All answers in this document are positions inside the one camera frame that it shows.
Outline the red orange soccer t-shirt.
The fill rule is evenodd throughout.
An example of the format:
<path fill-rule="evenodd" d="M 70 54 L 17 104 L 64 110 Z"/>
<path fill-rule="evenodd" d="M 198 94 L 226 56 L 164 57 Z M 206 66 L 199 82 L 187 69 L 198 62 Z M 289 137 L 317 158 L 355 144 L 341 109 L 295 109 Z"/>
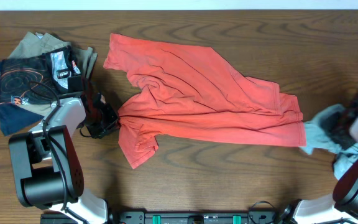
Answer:
<path fill-rule="evenodd" d="M 118 111 L 119 146 L 132 168 L 158 150 L 160 134 L 233 144 L 306 144 L 295 95 L 245 77 L 211 47 L 111 34 L 104 68 L 122 70 L 140 92 Z"/>

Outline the light blue grey t-shirt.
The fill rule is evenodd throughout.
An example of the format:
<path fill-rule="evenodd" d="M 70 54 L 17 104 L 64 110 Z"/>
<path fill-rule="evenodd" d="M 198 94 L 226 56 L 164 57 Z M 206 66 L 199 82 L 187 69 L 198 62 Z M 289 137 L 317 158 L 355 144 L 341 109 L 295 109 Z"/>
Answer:
<path fill-rule="evenodd" d="M 329 137 L 323 125 L 337 121 L 344 111 L 343 105 L 332 105 L 320 111 L 312 120 L 305 122 L 306 146 L 300 146 L 300 149 L 308 155 L 312 155 L 314 149 L 325 149 L 335 154 L 333 172 L 337 180 L 358 160 L 358 143 L 351 144 L 349 147 L 341 146 Z"/>

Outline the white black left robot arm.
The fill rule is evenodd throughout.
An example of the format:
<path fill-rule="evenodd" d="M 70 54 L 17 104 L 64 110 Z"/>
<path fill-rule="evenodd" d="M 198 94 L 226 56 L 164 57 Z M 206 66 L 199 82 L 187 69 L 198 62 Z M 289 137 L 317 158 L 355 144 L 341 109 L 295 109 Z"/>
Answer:
<path fill-rule="evenodd" d="M 53 101 L 51 110 L 30 131 L 9 139 L 16 195 L 24 207 L 43 210 L 41 223 L 119 223 L 107 201 L 85 188 L 72 136 L 101 139 L 117 129 L 119 119 L 104 96 L 84 77 L 68 79 L 67 93 L 29 82 L 29 89 Z"/>

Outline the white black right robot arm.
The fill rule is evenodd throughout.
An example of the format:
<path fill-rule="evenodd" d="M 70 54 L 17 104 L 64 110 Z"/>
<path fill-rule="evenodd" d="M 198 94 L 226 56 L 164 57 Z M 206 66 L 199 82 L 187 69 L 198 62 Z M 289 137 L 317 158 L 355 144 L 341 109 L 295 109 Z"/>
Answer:
<path fill-rule="evenodd" d="M 325 149 L 335 154 L 333 192 L 314 200 L 300 200 L 283 214 L 284 223 L 358 223 L 358 92 L 348 107 L 336 104 L 305 123 L 311 154 Z"/>

